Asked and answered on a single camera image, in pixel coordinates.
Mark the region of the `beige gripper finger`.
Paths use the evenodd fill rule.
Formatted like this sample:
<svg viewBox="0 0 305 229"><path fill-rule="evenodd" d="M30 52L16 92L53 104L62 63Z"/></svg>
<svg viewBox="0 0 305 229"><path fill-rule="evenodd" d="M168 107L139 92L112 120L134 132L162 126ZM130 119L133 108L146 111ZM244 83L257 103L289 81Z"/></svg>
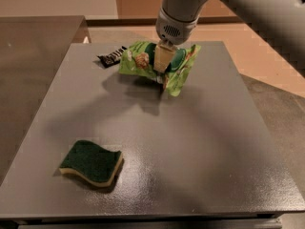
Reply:
<svg viewBox="0 0 305 229"><path fill-rule="evenodd" d="M164 73L169 67L177 47L169 40L160 40L154 52L153 69L159 73Z"/></svg>

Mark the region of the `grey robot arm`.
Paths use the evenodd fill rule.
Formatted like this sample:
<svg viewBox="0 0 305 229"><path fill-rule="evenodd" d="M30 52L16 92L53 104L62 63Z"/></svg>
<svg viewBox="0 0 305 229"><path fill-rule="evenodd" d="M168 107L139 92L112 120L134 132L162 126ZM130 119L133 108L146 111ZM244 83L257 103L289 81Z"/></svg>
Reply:
<svg viewBox="0 0 305 229"><path fill-rule="evenodd" d="M208 0L163 0L156 20L160 39L186 42ZM299 73L305 73L304 0L220 0Z"/></svg>

